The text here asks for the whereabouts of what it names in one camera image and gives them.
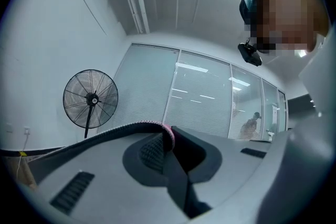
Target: cable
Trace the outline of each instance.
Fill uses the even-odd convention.
[[[26,134],[26,135],[27,135],[27,138],[26,138],[26,141],[25,141],[25,145],[23,146],[22,152],[25,150],[26,145],[27,145],[27,141],[28,141],[28,137],[30,136],[29,134]],[[18,175],[18,172],[19,172],[19,169],[20,169],[21,158],[22,158],[22,154],[20,154],[19,164],[18,164],[17,170],[16,170],[16,179],[17,179],[17,175]]]

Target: fan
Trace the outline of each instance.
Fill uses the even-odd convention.
[[[74,75],[66,85],[63,106],[69,119],[85,128],[97,128],[108,121],[118,104],[118,89],[114,81],[98,70],[84,70]]]

